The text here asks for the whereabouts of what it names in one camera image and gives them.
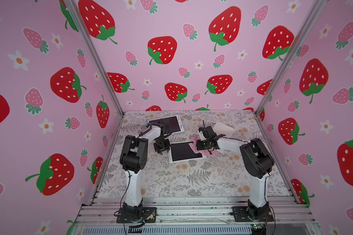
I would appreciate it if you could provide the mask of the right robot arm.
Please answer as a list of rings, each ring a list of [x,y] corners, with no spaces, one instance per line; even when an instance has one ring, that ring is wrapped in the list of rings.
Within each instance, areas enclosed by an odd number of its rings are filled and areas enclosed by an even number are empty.
[[[275,161],[259,138],[250,141],[228,138],[216,134],[211,126],[199,128],[200,139],[197,150],[227,150],[240,153],[246,171],[250,174],[251,194],[248,200],[248,212],[257,217],[269,209],[267,200],[267,179],[270,177]]]

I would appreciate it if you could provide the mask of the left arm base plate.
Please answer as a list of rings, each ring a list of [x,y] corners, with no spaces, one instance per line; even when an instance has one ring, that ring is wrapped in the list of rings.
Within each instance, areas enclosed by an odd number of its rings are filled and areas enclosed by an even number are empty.
[[[120,208],[117,216],[117,223],[155,223],[156,207],[128,207]]]

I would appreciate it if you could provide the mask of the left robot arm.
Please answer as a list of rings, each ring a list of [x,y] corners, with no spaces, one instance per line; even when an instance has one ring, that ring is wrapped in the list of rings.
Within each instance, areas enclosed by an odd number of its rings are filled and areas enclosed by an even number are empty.
[[[171,135],[168,124],[163,121],[149,122],[147,130],[138,136],[128,135],[120,155],[120,164],[127,177],[126,199],[123,211],[140,217],[143,210],[141,194],[141,176],[148,159],[149,143],[155,141],[155,152],[162,154],[169,152],[171,145],[168,137]]]

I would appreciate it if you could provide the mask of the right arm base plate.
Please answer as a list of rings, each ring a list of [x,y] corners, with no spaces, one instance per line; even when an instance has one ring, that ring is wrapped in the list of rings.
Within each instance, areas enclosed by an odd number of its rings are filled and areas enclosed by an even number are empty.
[[[236,222],[258,223],[275,221],[273,213],[267,205],[262,208],[232,207],[232,212],[229,214],[234,217]]]

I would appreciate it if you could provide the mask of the pink fluffy cloth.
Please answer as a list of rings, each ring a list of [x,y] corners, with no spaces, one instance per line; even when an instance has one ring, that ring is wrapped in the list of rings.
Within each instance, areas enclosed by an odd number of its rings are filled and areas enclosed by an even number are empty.
[[[218,151],[214,148],[206,149],[206,150],[198,150],[197,141],[200,140],[199,137],[198,138],[191,137],[190,140],[192,143],[189,143],[188,145],[190,146],[190,148],[195,154],[202,154],[203,156],[206,156],[206,157],[213,157],[218,154]]]

